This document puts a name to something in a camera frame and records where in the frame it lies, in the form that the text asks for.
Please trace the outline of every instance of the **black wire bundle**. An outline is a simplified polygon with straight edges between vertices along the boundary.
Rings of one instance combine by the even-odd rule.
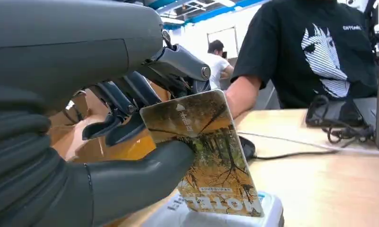
[[[374,141],[374,129],[372,126],[364,126],[362,129],[356,129],[342,121],[327,119],[326,114],[328,112],[329,99],[326,96],[315,97],[315,99],[312,101],[310,105],[310,108],[317,107],[317,106],[324,106],[325,110],[322,116],[319,116],[317,114],[315,115],[318,118],[320,118],[321,122],[328,122],[332,124],[331,126],[327,128],[322,128],[322,130],[325,133],[327,133],[327,139],[331,144],[337,144],[341,142],[342,140],[350,140],[340,147],[340,148],[345,148],[351,145],[352,143],[356,142],[357,140],[359,142],[366,142],[368,140]],[[330,154],[336,154],[338,152],[340,152],[340,150],[329,150],[329,151],[323,151],[323,152],[296,152],[296,153],[289,153],[289,154],[272,156],[272,157],[256,156],[254,158],[260,159],[260,160],[273,160],[273,159],[280,159],[280,158],[293,157],[293,156],[299,156],[299,155],[330,155]]]

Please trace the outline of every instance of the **desk surface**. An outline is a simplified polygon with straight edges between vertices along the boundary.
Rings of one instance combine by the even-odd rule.
[[[239,132],[328,144],[320,129],[304,124],[305,110],[253,111],[237,120]],[[283,140],[244,136],[259,156],[321,149]],[[251,161],[256,188],[277,195],[285,226],[379,227],[379,157],[327,155]],[[140,226],[166,199],[143,209],[121,226]]]

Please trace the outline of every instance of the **person's arm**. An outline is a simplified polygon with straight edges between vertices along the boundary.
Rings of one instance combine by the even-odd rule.
[[[253,75],[239,77],[226,91],[228,107],[233,118],[252,109],[262,81]]]
[[[274,2],[265,3],[251,20],[235,64],[232,84],[226,91],[233,118],[255,106],[259,89],[276,71],[279,22]]]
[[[229,79],[231,78],[231,75],[233,74],[234,67],[231,65],[228,65],[220,74],[220,79]]]

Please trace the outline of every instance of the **robotic hand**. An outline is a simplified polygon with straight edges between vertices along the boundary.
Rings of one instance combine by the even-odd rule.
[[[210,68],[183,47],[171,45],[166,31],[163,31],[163,38],[166,47],[148,59],[138,71],[170,91],[172,97],[209,90]],[[110,114],[104,122],[86,126],[84,140],[105,136],[106,144],[113,146],[133,138],[145,128],[138,110],[161,100],[138,71],[91,87],[109,108]]]
[[[46,135],[74,92],[145,66],[161,24],[150,8],[107,0],[0,0],[0,226],[100,226],[175,188],[194,159],[181,142],[139,161],[74,164]]]

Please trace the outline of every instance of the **ceiling light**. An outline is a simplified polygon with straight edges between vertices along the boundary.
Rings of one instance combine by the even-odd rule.
[[[235,3],[231,0],[215,0],[216,2],[222,4],[222,5],[225,5],[227,7],[233,7],[235,6]]]
[[[169,17],[160,17],[164,23],[172,23],[172,24],[184,24],[183,20],[177,20],[174,18],[169,18]]]

